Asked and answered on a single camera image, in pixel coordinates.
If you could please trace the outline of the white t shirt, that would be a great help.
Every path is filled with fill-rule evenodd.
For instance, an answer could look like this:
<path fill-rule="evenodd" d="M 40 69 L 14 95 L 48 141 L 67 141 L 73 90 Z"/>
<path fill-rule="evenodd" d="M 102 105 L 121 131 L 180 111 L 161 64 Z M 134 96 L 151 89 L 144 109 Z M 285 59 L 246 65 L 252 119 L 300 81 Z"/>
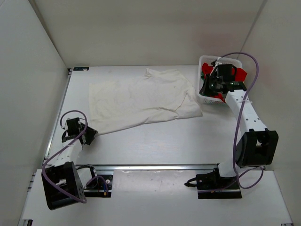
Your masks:
<path fill-rule="evenodd" d="M 179 70 L 89 85 L 90 124 L 99 134 L 202 116 L 195 88 Z"/>

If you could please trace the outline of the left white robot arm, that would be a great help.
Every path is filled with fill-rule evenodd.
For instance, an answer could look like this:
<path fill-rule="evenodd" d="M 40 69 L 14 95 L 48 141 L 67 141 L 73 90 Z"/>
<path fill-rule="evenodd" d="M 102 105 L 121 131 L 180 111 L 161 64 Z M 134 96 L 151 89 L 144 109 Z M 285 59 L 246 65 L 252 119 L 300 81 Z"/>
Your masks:
<path fill-rule="evenodd" d="M 67 148 L 55 157 L 54 162 L 42 172 L 42 182 L 50 210 L 85 201 L 85 189 L 98 185 L 99 177 L 92 165 L 76 167 L 79 153 L 85 145 L 90 145 L 97 131 L 87 127 L 85 133 L 73 144 L 67 144 L 79 135 L 85 124 L 80 118 L 67 119 L 62 134 L 62 144 Z"/>

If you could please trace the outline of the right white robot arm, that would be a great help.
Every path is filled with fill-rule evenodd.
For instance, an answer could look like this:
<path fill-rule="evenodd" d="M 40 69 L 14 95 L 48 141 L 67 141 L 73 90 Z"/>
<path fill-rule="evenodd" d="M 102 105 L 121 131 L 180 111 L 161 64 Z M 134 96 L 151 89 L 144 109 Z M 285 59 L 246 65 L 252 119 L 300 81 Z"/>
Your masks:
<path fill-rule="evenodd" d="M 241 174 L 244 169 L 270 165 L 279 136 L 261 121 L 244 83 L 236 80 L 239 69 L 232 64 L 212 62 L 212 65 L 212 70 L 204 74 L 199 93 L 209 97 L 222 96 L 237 120 L 233 156 L 231 160 L 220 163 L 218 172 L 211 176 L 213 186 L 222 188 L 228 183 L 228 178 Z"/>

